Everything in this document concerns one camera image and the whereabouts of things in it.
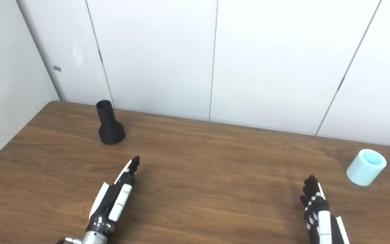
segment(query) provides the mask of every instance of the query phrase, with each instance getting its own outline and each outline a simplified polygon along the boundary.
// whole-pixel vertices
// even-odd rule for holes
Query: black 3d printed object
[[[102,122],[99,128],[100,140],[107,145],[121,142],[126,133],[124,132],[124,126],[115,119],[111,102],[102,100],[96,104],[96,108],[100,122]]]

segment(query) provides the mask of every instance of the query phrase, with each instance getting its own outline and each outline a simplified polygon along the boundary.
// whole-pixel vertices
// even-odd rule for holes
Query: light blue cylinder
[[[362,149],[346,173],[353,183],[367,186],[373,182],[386,165],[384,156],[371,149]]]

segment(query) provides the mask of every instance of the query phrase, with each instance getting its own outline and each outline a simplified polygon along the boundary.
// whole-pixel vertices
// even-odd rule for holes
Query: white wall panel
[[[209,119],[216,0],[88,0],[114,105]]]
[[[381,2],[318,135],[390,145],[390,0]]]
[[[61,99],[111,100],[84,0],[18,0]],[[61,68],[56,71],[53,65]]]
[[[314,135],[378,0],[220,0],[211,120]]]
[[[58,96],[16,1],[0,0],[0,150]]]

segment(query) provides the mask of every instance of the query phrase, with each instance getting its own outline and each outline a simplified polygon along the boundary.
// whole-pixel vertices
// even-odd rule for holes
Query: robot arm
[[[138,165],[139,156],[136,156],[126,164],[114,184],[103,183],[91,208],[90,223],[82,240],[66,237],[59,240],[57,244],[65,241],[73,244],[106,244],[115,230],[116,223],[135,184],[133,174],[138,169]]]
[[[304,220],[311,244],[350,244],[341,217],[330,213],[329,203],[320,182],[309,176],[300,201],[305,207]]]

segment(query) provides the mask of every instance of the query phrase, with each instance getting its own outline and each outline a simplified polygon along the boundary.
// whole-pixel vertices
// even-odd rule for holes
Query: black fingertip
[[[313,175],[310,175],[309,178],[308,178],[313,184],[315,185],[318,185],[319,184],[319,181],[317,180],[317,178]]]
[[[306,186],[306,187],[309,187],[309,188],[313,188],[313,187],[314,187],[314,186],[311,184],[311,182],[309,181],[309,179],[305,179],[304,183],[305,183],[305,186]]]
[[[306,196],[308,199],[311,199],[312,194],[311,194],[310,190],[308,189],[308,187],[304,186],[302,190],[303,190],[303,193],[305,193],[305,196]]]
[[[139,156],[136,156],[132,159],[132,162],[130,163],[128,169],[129,169],[129,174],[133,175],[138,170],[139,166]]]
[[[306,196],[300,196],[300,201],[302,202],[304,207],[308,206],[308,198],[306,198]]]

